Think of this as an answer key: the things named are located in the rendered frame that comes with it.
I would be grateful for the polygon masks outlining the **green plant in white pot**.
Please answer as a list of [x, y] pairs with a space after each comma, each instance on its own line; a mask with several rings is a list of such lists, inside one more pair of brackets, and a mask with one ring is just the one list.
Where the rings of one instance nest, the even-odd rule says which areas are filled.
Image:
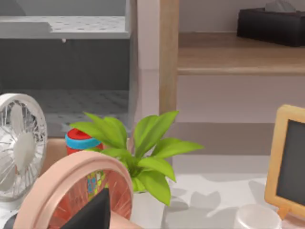
[[164, 137], [178, 113], [173, 110], [161, 115], [149, 115], [140, 120], [130, 138], [131, 149], [127, 147], [126, 129], [117, 118], [100, 118], [86, 113], [90, 118], [89, 122], [75, 122], [70, 126], [106, 146], [103, 150], [91, 146], [91, 150], [117, 158], [123, 163], [131, 177], [134, 192], [148, 192], [156, 200], [169, 206], [172, 195], [167, 179], [175, 182], [176, 177], [173, 167], [166, 159], [204, 148], [195, 142]]

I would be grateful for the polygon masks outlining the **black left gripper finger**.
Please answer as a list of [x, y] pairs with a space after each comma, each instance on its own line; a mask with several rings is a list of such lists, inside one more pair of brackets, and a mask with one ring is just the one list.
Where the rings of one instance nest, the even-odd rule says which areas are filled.
[[90, 202], [78, 211], [63, 229], [109, 229], [110, 196], [109, 189], [103, 188]]

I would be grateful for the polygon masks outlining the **wooden open shelf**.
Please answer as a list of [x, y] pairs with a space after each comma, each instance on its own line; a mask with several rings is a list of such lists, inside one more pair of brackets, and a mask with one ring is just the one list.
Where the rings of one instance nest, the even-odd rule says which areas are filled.
[[278, 107], [305, 107], [305, 47], [238, 38], [234, 29], [179, 33], [180, 6], [204, 25], [236, 0], [160, 0], [160, 110], [180, 111], [168, 136], [203, 154], [266, 156]]

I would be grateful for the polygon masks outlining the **red cup with blue band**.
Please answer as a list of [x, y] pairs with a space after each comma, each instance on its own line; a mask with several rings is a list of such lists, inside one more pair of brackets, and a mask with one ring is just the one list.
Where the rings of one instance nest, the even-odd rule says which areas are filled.
[[[66, 133], [65, 142], [68, 155], [90, 148], [103, 150], [103, 144], [100, 141], [92, 138], [77, 128], [73, 128]], [[87, 176], [88, 200], [91, 200], [96, 194], [98, 194], [103, 178], [104, 174], [102, 171], [95, 171]]]

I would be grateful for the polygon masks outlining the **wooden framed blackboard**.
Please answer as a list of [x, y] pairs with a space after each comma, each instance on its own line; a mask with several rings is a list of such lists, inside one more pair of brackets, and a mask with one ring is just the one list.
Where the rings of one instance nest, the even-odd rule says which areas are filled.
[[305, 218], [305, 108], [277, 110], [264, 199], [281, 219], [289, 213]]

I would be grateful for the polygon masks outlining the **grey cabinet with dark inside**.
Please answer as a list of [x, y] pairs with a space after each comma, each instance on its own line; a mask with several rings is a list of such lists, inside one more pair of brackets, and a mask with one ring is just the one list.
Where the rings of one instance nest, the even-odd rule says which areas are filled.
[[0, 93], [43, 109], [50, 137], [85, 113], [130, 132], [137, 98], [137, 0], [0, 0]]

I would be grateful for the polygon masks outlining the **white table fan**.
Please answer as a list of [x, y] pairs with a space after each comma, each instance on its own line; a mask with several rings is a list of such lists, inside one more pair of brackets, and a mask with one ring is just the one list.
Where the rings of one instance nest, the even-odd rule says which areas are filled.
[[0, 95], [0, 210], [17, 210], [38, 178], [46, 154], [47, 124], [26, 94]]

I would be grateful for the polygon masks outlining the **black tissue box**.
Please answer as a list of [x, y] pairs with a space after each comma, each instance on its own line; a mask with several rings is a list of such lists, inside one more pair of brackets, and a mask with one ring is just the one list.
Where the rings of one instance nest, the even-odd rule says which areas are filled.
[[236, 36], [292, 47], [305, 46], [305, 11], [271, 10], [272, 5], [288, 6], [284, 0], [269, 2], [263, 8], [241, 9]]

